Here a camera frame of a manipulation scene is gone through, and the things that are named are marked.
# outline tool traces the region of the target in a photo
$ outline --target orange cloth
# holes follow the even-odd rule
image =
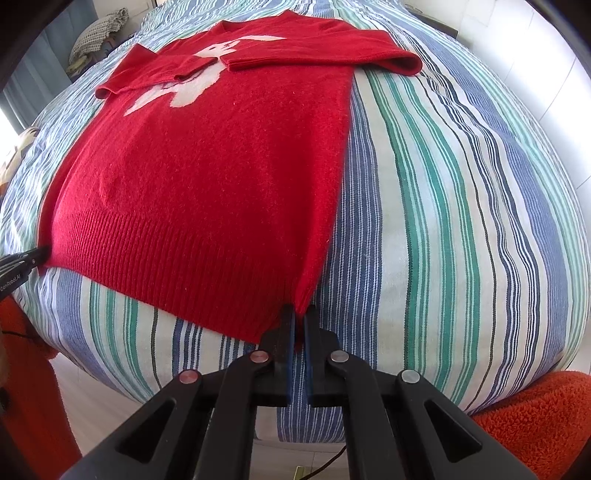
[[[0,303],[0,325],[4,331],[36,335],[11,297]],[[57,480],[80,459],[80,450],[48,360],[55,350],[15,335],[4,335],[4,344],[10,363],[4,388],[10,403],[2,422],[40,480]]]
[[[591,437],[591,377],[546,374],[473,419],[540,480],[559,480]]]

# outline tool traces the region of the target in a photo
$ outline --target striped bedsheet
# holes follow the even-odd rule
[[[392,0],[169,0],[40,115],[2,205],[0,250],[35,245],[51,178],[101,106],[93,89],[133,43],[158,50],[221,19],[299,14],[386,30],[424,60],[416,77],[357,69],[337,222],[314,302],[374,368],[414,368],[475,411],[565,368],[589,309],[589,253],[573,188],[523,104],[459,43]],[[189,324],[72,271],[15,294],[39,334],[139,401],[185,368],[224,368],[255,346]],[[259,438],[343,440],[338,409],[259,409]]]

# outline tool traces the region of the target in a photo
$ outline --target ribbed hem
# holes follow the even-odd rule
[[[60,218],[48,266],[81,273],[184,320],[248,342],[278,323],[285,303],[305,311],[316,285],[165,221],[82,212]]]

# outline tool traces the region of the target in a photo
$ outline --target cable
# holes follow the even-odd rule
[[[38,335],[25,335],[24,333],[13,332],[11,330],[3,330],[2,333],[4,335],[14,335],[16,337],[28,338],[29,340],[37,340],[38,338],[40,338]]]
[[[347,446],[345,445],[343,448],[341,448],[340,452],[337,453],[334,457],[332,457],[328,462],[326,462],[323,466],[321,466],[320,468],[317,468],[316,470],[314,470],[312,473],[308,473],[308,475],[303,476],[302,478],[300,478],[300,480],[309,480],[310,478],[312,478],[313,476],[318,475],[321,471],[326,470],[331,463],[333,463],[338,457],[340,457],[341,455],[344,454],[345,450],[347,449]]]

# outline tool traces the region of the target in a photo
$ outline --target metal rivet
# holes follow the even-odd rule
[[[345,363],[349,359],[349,354],[342,350],[335,350],[330,354],[330,359],[338,364]]]
[[[181,383],[190,384],[199,380],[199,372],[196,370],[183,370],[178,376]]]
[[[406,383],[417,383],[419,380],[421,380],[421,376],[414,370],[403,371],[400,374],[400,378],[402,378],[402,381]]]
[[[251,361],[255,362],[256,364],[263,364],[267,360],[269,360],[269,354],[264,350],[255,350],[251,353]]]

